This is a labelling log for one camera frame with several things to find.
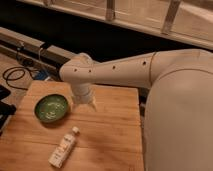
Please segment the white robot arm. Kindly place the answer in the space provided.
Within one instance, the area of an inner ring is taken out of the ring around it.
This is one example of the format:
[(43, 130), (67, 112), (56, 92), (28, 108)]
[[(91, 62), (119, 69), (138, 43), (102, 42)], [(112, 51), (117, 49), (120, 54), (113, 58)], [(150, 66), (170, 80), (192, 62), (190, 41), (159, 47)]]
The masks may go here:
[(92, 84), (147, 88), (145, 171), (213, 171), (213, 53), (152, 52), (95, 63), (85, 53), (59, 70), (73, 102), (90, 103)]

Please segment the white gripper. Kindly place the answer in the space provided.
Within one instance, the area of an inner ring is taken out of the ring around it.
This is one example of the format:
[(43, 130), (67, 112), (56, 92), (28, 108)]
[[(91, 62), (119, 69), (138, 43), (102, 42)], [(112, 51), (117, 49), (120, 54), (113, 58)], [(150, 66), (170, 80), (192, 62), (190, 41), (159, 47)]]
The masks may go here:
[(97, 111), (96, 104), (93, 101), (93, 91), (90, 83), (72, 84), (71, 90), (73, 93), (72, 99), (74, 103), (71, 103), (71, 110), (75, 110), (78, 104), (88, 104), (94, 110)]

